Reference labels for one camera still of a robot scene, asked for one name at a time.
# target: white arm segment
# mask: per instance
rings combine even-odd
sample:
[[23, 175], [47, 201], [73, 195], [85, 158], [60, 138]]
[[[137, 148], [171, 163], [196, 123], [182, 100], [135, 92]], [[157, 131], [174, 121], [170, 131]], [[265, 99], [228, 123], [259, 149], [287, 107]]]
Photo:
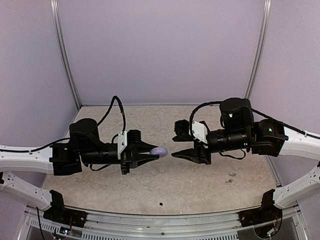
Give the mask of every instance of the white arm segment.
[[279, 155], [298, 156], [320, 161], [320, 139], [305, 136], [287, 127], [284, 128], [284, 134], [288, 136], [288, 140], [284, 141]]
[[[288, 140], [284, 142], [279, 155], [320, 161], [320, 139], [300, 134], [287, 127], [284, 128], [284, 134], [288, 136]], [[309, 134], [320, 137], [319, 134], [311, 132]], [[279, 209], [293, 206], [300, 198], [305, 198], [318, 190], [320, 190], [320, 164], [294, 182], [277, 188], [273, 193], [274, 205]]]
[[[12, 147], [0, 145], [0, 149], [6, 150], [30, 150], [31, 147]], [[0, 151], [0, 173], [6, 171], [39, 172], [54, 174], [54, 167], [49, 158], [53, 149], [46, 147], [40, 151], [27, 153], [14, 153]]]
[[305, 198], [318, 190], [320, 190], [320, 164], [303, 177], [275, 189], [273, 193], [274, 205], [279, 209], [293, 206], [301, 197]]
[[48, 190], [36, 187], [10, 171], [3, 173], [2, 180], [0, 179], [0, 192], [10, 193], [22, 201], [27, 200], [29, 206], [43, 211], [51, 207], [52, 195]]

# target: small black object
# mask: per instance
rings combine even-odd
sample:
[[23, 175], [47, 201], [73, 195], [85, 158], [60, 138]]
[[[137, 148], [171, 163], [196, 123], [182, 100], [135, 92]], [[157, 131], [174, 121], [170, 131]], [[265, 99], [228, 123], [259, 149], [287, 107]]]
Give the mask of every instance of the small black object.
[[66, 208], [61, 193], [54, 190], [50, 190], [50, 193], [51, 207], [44, 211], [43, 217], [53, 222], [83, 228], [88, 214], [85, 211]]

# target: metal frame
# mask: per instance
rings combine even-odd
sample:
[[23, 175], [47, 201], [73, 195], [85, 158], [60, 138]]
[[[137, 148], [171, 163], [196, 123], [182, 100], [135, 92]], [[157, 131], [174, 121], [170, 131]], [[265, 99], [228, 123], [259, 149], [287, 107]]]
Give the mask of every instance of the metal frame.
[[81, 108], [81, 101], [79, 98], [79, 94], [76, 88], [76, 84], [74, 82], [74, 78], [71, 73], [71, 68], [68, 60], [68, 55], [66, 51], [66, 46], [65, 46], [65, 41], [64, 41], [64, 36], [62, 32], [62, 27], [61, 27], [61, 21], [60, 21], [60, 15], [59, 15], [59, 6], [58, 6], [58, 0], [50, 0], [50, 5], [51, 5], [51, 12], [52, 12], [52, 18], [53, 18], [53, 24], [55, 28], [55, 33], [56, 33], [56, 38], [61, 54], [61, 60], [63, 63], [63, 67], [65, 70], [66, 78], [68, 81], [68, 85], [71, 90], [72, 98], [75, 104], [75, 107], [77, 111], [80, 110]]
[[250, 74], [249, 84], [247, 86], [246, 92], [245, 92], [245, 98], [249, 99], [251, 97], [252, 91], [254, 89], [255, 81], [257, 78], [257, 73], [260, 65], [260, 60], [262, 57], [266, 35], [267, 35], [267, 29], [268, 29], [268, 23], [269, 23], [269, 16], [270, 16], [270, 8], [271, 8], [271, 0], [264, 0], [264, 8], [263, 8], [263, 14], [262, 14], [262, 22], [261, 22], [261, 28], [260, 28], [260, 34], [259, 34], [259, 40], [258, 40], [258, 46], [255, 52], [253, 67]]
[[[192, 215], [136, 215], [86, 209], [85, 211], [88, 216], [84, 228], [72, 227], [75, 236], [70, 236], [70, 239], [173, 240], [181, 238], [182, 240], [205, 240], [216, 238], [220, 240], [228, 239], [226, 236], [229, 236], [229, 239], [233, 240], [238, 239], [238, 231], [253, 228], [253, 226], [241, 227], [238, 217], [239, 210]], [[283, 218], [293, 218], [299, 239], [307, 240], [304, 221], [297, 205], [284, 209]], [[54, 229], [58, 230], [60, 227], [68, 227], [42, 217], [41, 226], [44, 231], [49, 232], [53, 232]], [[34, 208], [27, 207], [17, 239], [26, 240], [31, 227], [39, 228], [38, 216]]]

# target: black cable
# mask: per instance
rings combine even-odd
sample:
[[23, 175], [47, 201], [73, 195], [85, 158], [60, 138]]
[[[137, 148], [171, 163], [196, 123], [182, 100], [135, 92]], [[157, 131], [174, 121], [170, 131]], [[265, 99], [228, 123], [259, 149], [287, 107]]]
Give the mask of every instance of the black cable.
[[118, 137], [118, 134], [114, 135], [113, 138], [112, 138], [112, 140], [111, 140], [111, 145], [112, 145], [112, 147], [113, 147], [114, 149], [116, 149], [116, 147], [117, 147], [117, 146], [115, 146], [115, 139], [116, 139], [116, 137]]
[[[110, 111], [111, 111], [111, 109], [113, 107], [113, 104], [114, 104], [115, 100], [118, 102], [119, 108], [120, 108], [120, 112], [122, 114], [122, 119], [123, 119], [122, 132], [124, 132], [126, 130], [126, 116], [125, 116], [124, 107], [123, 107], [122, 102], [121, 102], [121, 100], [119, 99], [118, 96], [113, 96], [108, 110], [106, 111], [104, 116], [101, 118], [101, 120], [97, 123], [97, 125], [99, 126], [106, 119], [106, 117], [108, 116], [108, 114], [110, 113]], [[61, 138], [61, 139], [55, 140], [53, 142], [50, 142], [50, 143], [48, 143], [48, 144], [46, 144], [44, 146], [41, 146], [41, 147], [38, 147], [38, 148], [34, 148], [34, 149], [30, 149], [30, 150], [0, 149], [0, 152], [5, 152], [5, 153], [34, 153], [34, 152], [40, 151], [42, 149], [45, 149], [45, 148], [47, 148], [47, 147], [49, 147], [49, 146], [51, 146], [53, 144], [56, 144], [56, 143], [64, 141], [64, 140], [69, 140], [69, 139], [70, 139], [70, 137]]]
[[119, 108], [120, 108], [120, 112], [122, 114], [122, 119], [123, 119], [123, 128], [122, 128], [122, 132], [124, 132], [126, 130], [126, 116], [125, 116], [125, 111], [124, 111], [124, 107], [122, 105], [121, 100], [119, 99], [118, 96], [113, 96], [111, 102], [110, 102], [110, 106], [108, 108], [108, 110], [106, 111], [106, 113], [104, 114], [104, 116], [101, 118], [101, 120], [98, 122], [98, 126], [106, 119], [106, 117], [109, 115], [115, 100], [118, 102]]
[[232, 155], [229, 155], [229, 154], [224, 155], [224, 154], [222, 154], [221, 152], [219, 152], [219, 154], [220, 154], [220, 156], [222, 156], [222, 157], [227, 157], [227, 158], [242, 160], [242, 159], [244, 159], [244, 158], [246, 157], [247, 154], [246, 154], [246, 152], [243, 151], [242, 149], [240, 149], [240, 150], [243, 152], [243, 156], [242, 156], [242, 157], [236, 157], [236, 156], [232, 156]]
[[262, 117], [264, 117], [264, 118], [266, 118], [266, 119], [270, 119], [270, 120], [272, 120], [272, 121], [274, 121], [274, 122], [276, 122], [276, 123], [278, 123], [278, 124], [281, 124], [282, 126], [288, 128], [288, 129], [291, 129], [291, 130], [293, 130], [293, 131], [296, 131], [296, 132], [298, 132], [299, 134], [306, 135], [306, 136], [308, 136], [308, 137], [311, 137], [311, 138], [319, 139], [319, 140], [320, 140], [320, 136], [315, 136], [315, 135], [306, 133], [305, 131], [300, 130], [299, 128], [296, 128], [296, 127], [291, 126], [291, 125], [289, 125], [289, 124], [287, 124], [287, 123], [284, 123], [284, 122], [282, 122], [282, 121], [279, 121], [279, 120], [277, 120], [277, 119], [274, 119], [273, 117], [268, 116], [267, 114], [264, 114], [264, 113], [262, 113], [262, 112], [260, 112], [260, 111], [258, 111], [258, 110], [252, 109], [252, 112], [254, 112], [254, 113], [256, 113], [256, 114], [258, 114], [258, 115], [260, 115], [260, 116], [262, 116]]
[[[217, 104], [220, 104], [221, 102], [222, 102], [222, 101], [204, 102], [204, 103], [200, 104], [199, 106], [197, 106], [197, 107], [192, 111], [192, 113], [191, 113], [191, 115], [190, 115], [190, 118], [189, 118], [189, 130], [190, 130], [191, 137], [192, 137], [193, 139], [196, 139], [196, 137], [195, 137], [195, 135], [194, 135], [194, 131], [192, 130], [192, 123], [193, 123], [193, 121], [194, 121], [194, 116], [195, 116], [196, 112], [197, 112], [199, 109], [201, 109], [201, 108], [203, 108], [203, 107], [205, 107], [205, 106], [217, 105]], [[205, 143], [205, 142], [203, 142], [203, 141], [201, 141], [200, 143], [203, 144], [203, 145], [205, 145], [205, 146], [208, 146], [208, 144]]]
[[224, 120], [222, 119], [222, 115], [220, 116], [220, 125], [221, 125], [221, 127], [225, 128]]
[[69, 140], [69, 139], [70, 139], [70, 137], [61, 138], [61, 139], [55, 140], [53, 142], [50, 142], [47, 145], [44, 145], [44, 146], [41, 146], [41, 147], [38, 147], [38, 148], [35, 148], [35, 149], [30, 149], [30, 150], [0, 149], [0, 152], [6, 152], [6, 153], [34, 153], [34, 152], [40, 151], [42, 149], [45, 149], [45, 148], [47, 148], [47, 147], [49, 147], [49, 146], [51, 146], [53, 144], [56, 144], [56, 143], [64, 141], [64, 140]]
[[284, 216], [283, 216], [283, 211], [281, 211], [281, 221], [280, 221], [280, 225], [279, 225], [278, 229], [276, 230], [276, 232], [275, 232], [271, 237], [273, 237], [274, 235], [276, 235], [276, 234], [280, 231], [281, 226], [282, 226], [283, 218], [284, 218]]
[[41, 222], [40, 222], [39, 208], [38, 208], [37, 206], [36, 206], [36, 213], [38, 214], [38, 223], [39, 223], [39, 228], [40, 228], [40, 233], [41, 233], [42, 239], [43, 239], [43, 240], [46, 240], [46, 239], [45, 239], [45, 236], [44, 236], [44, 233], [42, 232], [42, 227], [41, 227]]
[[90, 164], [90, 165], [89, 165], [89, 168], [90, 168], [92, 171], [97, 172], [97, 171], [100, 171], [100, 170], [102, 170], [102, 169], [105, 169], [105, 168], [107, 168], [107, 167], [109, 167], [109, 166], [110, 166], [110, 164], [106, 164], [106, 165], [104, 165], [104, 166], [102, 166], [102, 167], [100, 167], [100, 168], [98, 168], [98, 169], [93, 169], [93, 168], [92, 168], [93, 165]]

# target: speckled floor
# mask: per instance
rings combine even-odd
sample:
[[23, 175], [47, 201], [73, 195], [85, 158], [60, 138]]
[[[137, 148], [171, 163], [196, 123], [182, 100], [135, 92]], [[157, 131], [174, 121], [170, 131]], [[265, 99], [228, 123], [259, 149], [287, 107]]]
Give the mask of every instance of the speckled floor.
[[[138, 129], [142, 140], [165, 147], [169, 153], [191, 148], [192, 143], [173, 142], [174, 123], [188, 119], [194, 106], [125, 106], [126, 130]], [[81, 118], [99, 119], [107, 107], [83, 107]], [[195, 120], [205, 120], [211, 130], [220, 127], [218, 107], [205, 107]], [[99, 127], [100, 139], [110, 142], [122, 129], [122, 117], [114, 106]], [[242, 152], [235, 151], [235, 156]], [[258, 206], [262, 194], [275, 188], [271, 170], [263, 156], [248, 154], [243, 160], [212, 154], [212, 164], [195, 164], [171, 157], [147, 163], [121, 175], [119, 165], [71, 176], [48, 175], [43, 185], [63, 194], [66, 205], [127, 214], [200, 214]]]

